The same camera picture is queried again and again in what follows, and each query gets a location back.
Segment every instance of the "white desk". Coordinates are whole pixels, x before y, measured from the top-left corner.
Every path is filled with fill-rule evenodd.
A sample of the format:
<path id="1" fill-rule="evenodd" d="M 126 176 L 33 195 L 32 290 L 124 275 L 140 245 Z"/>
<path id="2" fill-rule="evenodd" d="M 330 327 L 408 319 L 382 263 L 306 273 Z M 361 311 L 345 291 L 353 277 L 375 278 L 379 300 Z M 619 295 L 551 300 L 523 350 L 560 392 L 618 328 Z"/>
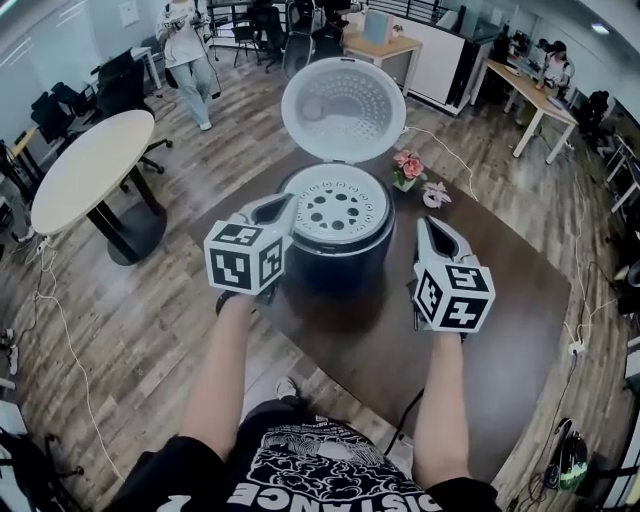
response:
<path id="1" fill-rule="evenodd" d="M 132 265 L 151 254 L 162 239 L 167 216 L 136 164 L 154 124 L 149 112 L 130 110 L 76 139 L 42 180 L 31 210 L 33 228 L 52 235 L 86 215 L 111 242 L 109 254 L 116 263 Z M 117 217 L 104 199 L 127 176 L 144 202 Z"/>
<path id="2" fill-rule="evenodd" d="M 524 132 L 522 139 L 516 146 L 516 149 L 513 151 L 513 156 L 516 158 L 522 154 L 525 146 L 529 142 L 529 139 L 533 136 L 538 127 L 538 124 L 544 117 L 544 115 L 548 115 L 549 117 L 553 117 L 558 121 L 563 122 L 567 125 L 564 133 L 560 137 L 560 140 L 556 143 L 555 147 L 551 150 L 551 153 L 546 159 L 546 162 L 550 164 L 555 159 L 556 155 L 560 152 L 560 150 L 564 147 L 564 143 L 571 135 L 574 127 L 578 124 L 578 122 L 573 118 L 573 116 L 564 109 L 558 108 L 553 105 L 544 92 L 536 89 L 535 84 L 529 77 L 525 76 L 516 76 L 505 69 L 504 64 L 500 64 L 499 62 L 485 59 L 482 64 L 482 69 L 478 74 L 478 79 L 473 87 L 473 93 L 471 94 L 471 100 L 469 103 L 471 105 L 476 104 L 476 99 L 478 98 L 478 93 L 480 92 L 480 87 L 482 86 L 482 82 L 484 81 L 484 77 L 487 74 L 487 69 L 491 69 L 498 76 L 500 76 L 503 80 L 508 82 L 513 86 L 513 90 L 511 91 L 511 95 L 509 96 L 509 101 L 507 101 L 507 105 L 504 108 L 504 112 L 507 113 L 511 109 L 514 100 L 518 94 L 522 94 L 527 101 L 533 104 L 536 107 L 536 114 L 533 116 L 531 123 L 527 127 L 527 130 Z"/>
<path id="3" fill-rule="evenodd" d="M 626 165 L 627 169 L 629 169 L 632 181 L 629 189 L 622 195 L 620 199 L 618 199 L 618 202 L 611 208 L 611 213 L 617 212 L 618 209 L 625 203 L 625 201 L 627 201 L 631 197 L 631 194 L 633 194 L 636 190 L 640 190 L 640 169 L 636 164 L 636 159 L 633 156 L 624 153 L 622 155 L 622 158 L 620 159 L 620 164 L 618 164 L 614 172 L 609 175 L 607 181 L 610 181 L 610 179 L 613 178 L 613 176 L 618 172 L 621 164 L 623 163 Z"/>
<path id="4" fill-rule="evenodd" d="M 627 146 L 626 142 L 622 139 L 622 137 L 620 137 L 620 135 L 616 135 L 616 138 L 618 139 L 618 142 L 620 143 L 620 145 L 618 146 L 618 149 L 613 154 L 611 159 L 607 162 L 607 167 L 609 167 L 614 162 L 614 160 L 618 155 L 620 155 L 620 161 L 613 168 L 613 171 L 611 171 L 611 174 L 609 174 L 609 176 L 607 177 L 607 183 L 609 183 L 613 179 L 613 177 L 616 174 L 618 174 L 618 172 L 620 171 L 620 168 L 624 165 L 626 161 L 625 153 L 629 154 L 633 158 L 636 158 L 636 154 L 633 152 L 633 150 L 629 146 Z"/>
<path id="5" fill-rule="evenodd" d="M 149 46 L 134 46 L 133 48 L 131 48 L 131 56 L 134 60 L 146 59 L 147 69 L 149 70 L 149 74 L 151 75 L 150 78 L 153 80 L 156 89 L 162 89 L 162 82 L 160 81 L 160 75 L 158 75 L 156 63 L 153 62 L 153 54 L 151 53 L 151 48 Z M 92 76 L 88 83 L 97 93 L 98 75 Z"/>

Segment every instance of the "table leg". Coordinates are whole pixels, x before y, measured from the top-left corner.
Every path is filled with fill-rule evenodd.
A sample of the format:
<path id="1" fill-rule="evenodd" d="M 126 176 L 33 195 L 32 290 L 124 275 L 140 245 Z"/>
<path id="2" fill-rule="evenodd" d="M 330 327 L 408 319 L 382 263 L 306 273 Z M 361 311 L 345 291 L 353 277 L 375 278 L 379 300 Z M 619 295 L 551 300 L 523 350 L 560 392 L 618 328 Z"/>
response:
<path id="1" fill-rule="evenodd" d="M 616 152 L 611 157 L 611 160 L 607 162 L 607 167 L 609 167 L 611 163 L 616 159 L 616 156 L 618 156 L 618 153 L 620 153 L 621 150 L 622 150 L 622 145 L 618 146 L 618 149 L 616 149 Z"/>
<path id="2" fill-rule="evenodd" d="M 125 240 L 120 236 L 120 233 L 116 231 L 113 226 L 109 223 L 107 219 L 103 216 L 102 212 L 97 208 L 94 208 L 89 213 L 87 213 L 87 217 L 91 222 L 95 224 L 98 230 L 109 240 L 121 253 L 122 255 L 129 260 L 130 262 L 134 262 L 138 260 L 138 255 L 135 251 L 125 242 Z"/>
<path id="3" fill-rule="evenodd" d="M 31 152 L 27 148 L 24 148 L 22 152 L 24 153 L 24 156 L 27 158 L 27 162 L 29 162 L 29 164 L 31 165 L 31 168 L 36 172 L 38 176 L 40 176 L 40 179 L 44 178 L 44 173 L 42 172 L 42 169 L 36 162 L 35 158 L 31 156 Z"/>
<path id="4" fill-rule="evenodd" d="M 609 176 L 607 177 L 607 183 L 610 183 L 613 177 L 618 174 L 618 172 L 620 172 L 620 169 L 624 165 L 624 162 L 624 155 L 620 155 L 620 161 L 618 162 L 618 165 L 614 167 L 613 171 L 611 171 L 611 174 L 609 174 Z"/>
<path id="5" fill-rule="evenodd" d="M 524 132 L 524 135 L 520 139 L 520 142 L 516 146 L 516 149 L 513 151 L 513 156 L 515 156 L 516 158 L 520 156 L 520 154 L 524 150 L 524 147 L 527 145 L 527 142 L 529 142 L 529 139 L 533 137 L 533 134 L 535 133 L 536 128 L 538 127 L 538 124 L 540 123 L 543 115 L 544 114 L 542 113 L 542 110 L 536 110 L 536 115 L 533 116 L 533 119 L 529 123 L 527 130 Z"/>
<path id="6" fill-rule="evenodd" d="M 476 80 L 476 83 L 473 86 L 473 92 L 471 93 L 471 98 L 469 99 L 469 103 L 471 103 L 471 105 L 476 104 L 476 99 L 478 99 L 478 94 L 480 93 L 480 87 L 482 87 L 482 82 L 484 82 L 484 76 L 486 74 L 487 74 L 487 64 L 483 62 L 482 67 L 480 68 L 480 73 L 478 73 L 478 79 Z"/>
<path id="7" fill-rule="evenodd" d="M 416 47 L 411 51 L 411 60 L 409 61 L 409 67 L 407 68 L 407 76 L 404 78 L 404 87 L 402 88 L 402 95 L 407 96 L 409 89 L 411 88 L 411 82 L 413 82 L 413 75 L 416 73 L 416 67 L 418 66 L 418 55 L 420 53 L 420 47 Z"/>
<path id="8" fill-rule="evenodd" d="M 624 195 L 618 199 L 618 202 L 616 204 L 613 205 L 613 208 L 611 208 L 611 213 L 616 213 L 618 211 L 618 209 L 624 204 L 624 202 L 629 199 L 629 197 L 631 196 L 631 194 L 633 194 L 634 190 L 637 190 L 638 185 L 636 184 L 636 182 L 634 181 L 631 186 L 629 187 L 629 190 L 627 190 Z"/>
<path id="9" fill-rule="evenodd" d="M 98 210 L 102 214 L 104 219 L 109 224 L 111 224 L 111 227 L 113 227 L 113 229 L 122 229 L 122 222 L 120 222 L 120 219 L 111 211 L 111 208 L 107 206 L 107 203 L 105 203 L 104 201 L 100 201 L 96 205 L 96 210 Z"/>
<path id="10" fill-rule="evenodd" d="M 549 153 L 549 156 L 547 157 L 548 164 L 550 164 L 555 160 L 556 155 L 564 147 L 564 143 L 567 142 L 567 139 L 569 138 L 569 135 L 571 135 L 571 132 L 573 131 L 574 128 L 575 128 L 575 125 L 573 124 L 570 124 L 567 126 L 566 130 L 562 134 L 562 137 L 560 137 L 560 140 L 558 141 L 556 146 L 551 150 L 551 153 Z"/>
<path id="11" fill-rule="evenodd" d="M 517 97 L 518 97 L 518 89 L 514 87 L 513 90 L 511 91 L 511 94 L 509 94 L 509 101 L 507 101 L 507 104 L 504 106 L 505 114 L 509 113 L 509 111 L 511 110 L 511 106 L 513 105 L 513 102 Z"/>
<path id="12" fill-rule="evenodd" d="M 149 62 L 149 70 L 151 71 L 151 77 L 156 84 L 156 89 L 162 89 L 162 82 L 160 82 L 160 76 L 158 75 L 158 70 L 156 69 L 156 63 L 153 62 L 153 55 L 151 54 L 151 50 L 147 50 L 144 52 L 147 61 Z"/>
<path id="13" fill-rule="evenodd" d="M 27 203 L 29 201 L 33 201 L 34 194 L 31 192 L 27 184 L 22 181 L 20 175 L 16 172 L 15 169 L 9 167 L 3 174 L 7 178 L 9 178 L 9 180 L 11 180 L 11 183 L 16 186 L 16 188 L 20 191 L 20 195 Z"/>
<path id="14" fill-rule="evenodd" d="M 153 212 L 153 214 L 156 216 L 162 215 L 164 213 L 164 208 L 154 197 L 151 189 L 147 185 L 147 182 L 142 177 L 142 174 L 140 174 L 140 170 L 138 169 L 137 165 L 134 166 L 134 168 L 131 170 L 129 177 L 131 178 L 131 181 L 138 189 L 138 192 L 140 192 L 140 196 L 142 196 L 142 199 L 144 199 L 144 202 L 147 203 L 149 209 Z"/>
<path id="15" fill-rule="evenodd" d="M 22 155 L 18 155 L 16 157 L 16 160 L 20 164 L 20 167 L 22 168 L 24 173 L 27 176 L 29 176 L 29 179 L 31 180 L 31 183 L 33 183 L 33 186 L 35 187 L 36 185 L 38 185 L 40 183 L 40 180 L 38 178 L 36 178 L 36 176 L 33 174 L 33 172 L 31 172 L 30 167 L 27 165 L 27 162 L 24 161 L 24 158 L 22 158 Z"/>

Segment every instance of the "person standing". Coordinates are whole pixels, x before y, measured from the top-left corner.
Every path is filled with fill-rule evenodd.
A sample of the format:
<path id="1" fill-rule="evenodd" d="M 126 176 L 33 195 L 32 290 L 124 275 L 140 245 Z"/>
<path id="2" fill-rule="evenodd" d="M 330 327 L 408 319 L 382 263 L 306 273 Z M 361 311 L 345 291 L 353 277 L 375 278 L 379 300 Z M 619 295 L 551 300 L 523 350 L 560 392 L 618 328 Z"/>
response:
<path id="1" fill-rule="evenodd" d="M 203 131 L 211 128 L 207 100 L 213 68 L 205 46 L 209 23 L 211 18 L 198 10 L 194 0 L 170 0 L 156 24 L 156 38 L 164 48 L 165 69 Z"/>
<path id="2" fill-rule="evenodd" d="M 556 41 L 549 47 L 549 53 L 538 76 L 536 89 L 548 97 L 557 98 L 562 88 L 569 84 L 571 63 L 567 59 L 567 47 L 562 41 Z M 526 101 L 516 119 L 520 126 L 528 126 L 536 113 L 536 107 Z"/>

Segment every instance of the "rice cooker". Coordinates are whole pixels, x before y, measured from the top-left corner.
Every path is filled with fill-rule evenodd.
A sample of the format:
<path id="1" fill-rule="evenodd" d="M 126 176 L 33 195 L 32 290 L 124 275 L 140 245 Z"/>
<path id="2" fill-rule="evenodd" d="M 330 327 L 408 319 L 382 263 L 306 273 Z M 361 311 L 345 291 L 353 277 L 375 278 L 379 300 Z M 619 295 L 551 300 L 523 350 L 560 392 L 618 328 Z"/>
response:
<path id="1" fill-rule="evenodd" d="M 324 59 L 289 82 L 282 117 L 296 143 L 324 161 L 280 187 L 299 198 L 287 281 L 333 295 L 362 290 L 383 272 L 395 209 L 387 187 L 356 164 L 386 152 L 402 133 L 400 89 L 367 62 Z"/>

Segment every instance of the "small white figurine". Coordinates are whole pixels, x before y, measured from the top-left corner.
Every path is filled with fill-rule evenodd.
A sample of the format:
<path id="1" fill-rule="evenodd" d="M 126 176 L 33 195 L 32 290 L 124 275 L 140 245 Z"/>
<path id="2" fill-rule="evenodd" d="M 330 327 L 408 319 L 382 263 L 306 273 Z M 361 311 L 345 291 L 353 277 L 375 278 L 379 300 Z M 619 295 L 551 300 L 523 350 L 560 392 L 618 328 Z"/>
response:
<path id="1" fill-rule="evenodd" d="M 440 208 L 442 203 L 451 202 L 447 189 L 442 182 L 432 183 L 428 181 L 422 185 L 422 190 L 424 190 L 422 202 L 427 208 Z"/>

